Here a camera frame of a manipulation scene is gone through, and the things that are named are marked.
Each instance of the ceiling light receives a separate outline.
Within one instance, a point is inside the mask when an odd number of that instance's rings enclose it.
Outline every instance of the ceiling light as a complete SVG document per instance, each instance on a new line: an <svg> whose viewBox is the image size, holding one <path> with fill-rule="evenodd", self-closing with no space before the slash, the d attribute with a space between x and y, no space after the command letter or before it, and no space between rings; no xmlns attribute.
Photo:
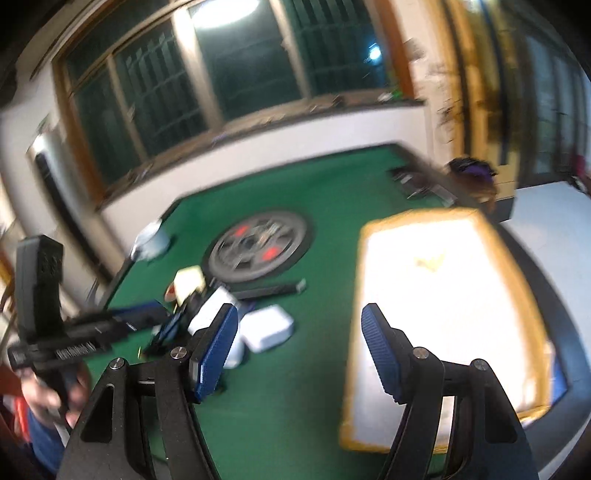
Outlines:
<svg viewBox="0 0 591 480"><path fill-rule="evenodd" d="M208 0L193 14L193 24L204 30L223 27L247 17L259 3L259 0Z"/></svg>

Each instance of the blue finger pad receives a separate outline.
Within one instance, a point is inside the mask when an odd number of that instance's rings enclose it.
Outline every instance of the blue finger pad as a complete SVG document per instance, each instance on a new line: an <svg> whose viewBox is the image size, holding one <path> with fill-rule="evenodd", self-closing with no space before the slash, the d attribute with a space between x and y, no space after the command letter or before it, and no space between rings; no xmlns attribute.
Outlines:
<svg viewBox="0 0 591 480"><path fill-rule="evenodd" d="M195 396L201 402L216 389L222 374L234 337L238 332L238 311L235 307L228 310L220 328L217 330L199 368L199 381Z"/></svg>
<svg viewBox="0 0 591 480"><path fill-rule="evenodd" d="M369 305L365 306L361 312L361 331L368 344L369 353L374 360L384 391L396 400L402 393L400 365Z"/></svg>

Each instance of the window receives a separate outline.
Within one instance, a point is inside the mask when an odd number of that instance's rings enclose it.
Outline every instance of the window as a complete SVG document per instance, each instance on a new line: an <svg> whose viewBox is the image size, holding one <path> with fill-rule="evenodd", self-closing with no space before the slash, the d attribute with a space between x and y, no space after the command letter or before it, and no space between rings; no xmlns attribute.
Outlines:
<svg viewBox="0 0 591 480"><path fill-rule="evenodd" d="M560 100L560 155L559 166L568 169L573 161L575 150L577 117L575 116L575 92L571 66L563 59L555 56L558 81L558 98Z"/></svg>
<svg viewBox="0 0 591 480"><path fill-rule="evenodd" d="M574 88L577 92L577 101L578 101L578 111L579 111L579 118L578 121L578 129L579 129L579 140L577 142L577 154L585 156L587 150L587 98L584 94L583 88L583 76L586 80L585 72L581 70L580 67L577 67L573 70L574 75Z"/></svg>
<svg viewBox="0 0 591 480"><path fill-rule="evenodd" d="M537 153L535 173L550 173L556 150L556 111L554 95L554 74L550 53L543 44L533 37L527 37L532 57L535 85L535 99L538 114Z"/></svg>
<svg viewBox="0 0 591 480"><path fill-rule="evenodd" d="M167 3L167 0L126 0L117 5L68 55L66 63L72 81L78 80L128 30Z"/></svg>
<svg viewBox="0 0 591 480"><path fill-rule="evenodd" d="M268 0L262 0L250 15L217 28L199 22L209 5L203 2L190 8L189 14L224 118L300 99Z"/></svg>
<svg viewBox="0 0 591 480"><path fill-rule="evenodd" d="M362 0L284 0L314 95L387 85Z"/></svg>
<svg viewBox="0 0 591 480"><path fill-rule="evenodd" d="M106 68L102 67L74 95L80 123L103 181L109 185L139 165L115 100Z"/></svg>
<svg viewBox="0 0 591 480"><path fill-rule="evenodd" d="M107 0L54 62L105 191L277 112L377 101L397 88L384 48L363 0Z"/></svg>
<svg viewBox="0 0 591 480"><path fill-rule="evenodd" d="M150 157L207 130L166 21L115 55L117 74Z"/></svg>

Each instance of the small box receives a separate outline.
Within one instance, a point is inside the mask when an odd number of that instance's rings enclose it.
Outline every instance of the small box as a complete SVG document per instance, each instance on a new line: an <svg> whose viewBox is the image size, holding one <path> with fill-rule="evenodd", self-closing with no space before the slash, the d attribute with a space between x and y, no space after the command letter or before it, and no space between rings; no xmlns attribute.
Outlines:
<svg viewBox="0 0 591 480"><path fill-rule="evenodd" d="M240 335L247 347L260 353L285 342L293 333L293 319L279 305L247 313L240 322Z"/></svg>

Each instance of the white wall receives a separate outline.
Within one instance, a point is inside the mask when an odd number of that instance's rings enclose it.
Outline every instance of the white wall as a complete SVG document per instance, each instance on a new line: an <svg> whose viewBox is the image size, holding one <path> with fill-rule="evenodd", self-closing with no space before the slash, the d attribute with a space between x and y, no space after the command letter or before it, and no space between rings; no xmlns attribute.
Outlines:
<svg viewBox="0 0 591 480"><path fill-rule="evenodd" d="M35 181L26 152L39 123L49 115L58 120L50 66L32 81L19 72L14 100L0 110L0 171L12 207L26 235L48 235L64 244L64 288L80 306L95 275L87 261L61 228Z"/></svg>
<svg viewBox="0 0 591 480"><path fill-rule="evenodd" d="M103 218L124 248L182 195L244 175L353 148L401 142L428 155L426 108L371 109L342 113L252 135L202 154L115 200Z"/></svg>
<svg viewBox="0 0 591 480"><path fill-rule="evenodd" d="M16 219L17 217L8 198L8 193L6 193L6 189L4 188L2 175L0 175L0 236L2 236L2 232L7 230Z"/></svg>
<svg viewBox="0 0 591 480"><path fill-rule="evenodd" d="M71 33L103 1L73 0L36 33L17 61L17 92L12 102L0 110L0 172L12 207L26 235L45 234L64 245L63 285L79 306L95 275L69 234L57 223L26 157L40 122L49 115L52 126L59 123L50 61L51 54L57 52L67 36L54 46L33 80L30 77L64 28L79 16L68 30Z"/></svg>
<svg viewBox="0 0 591 480"><path fill-rule="evenodd" d="M444 166L453 157L453 122L441 124L442 112L451 105L449 82L441 53L441 38L426 4L428 0L391 0L399 22L402 41L412 39L424 52L423 58L409 63L415 95L427 101L429 133L429 156L438 165Z"/></svg>

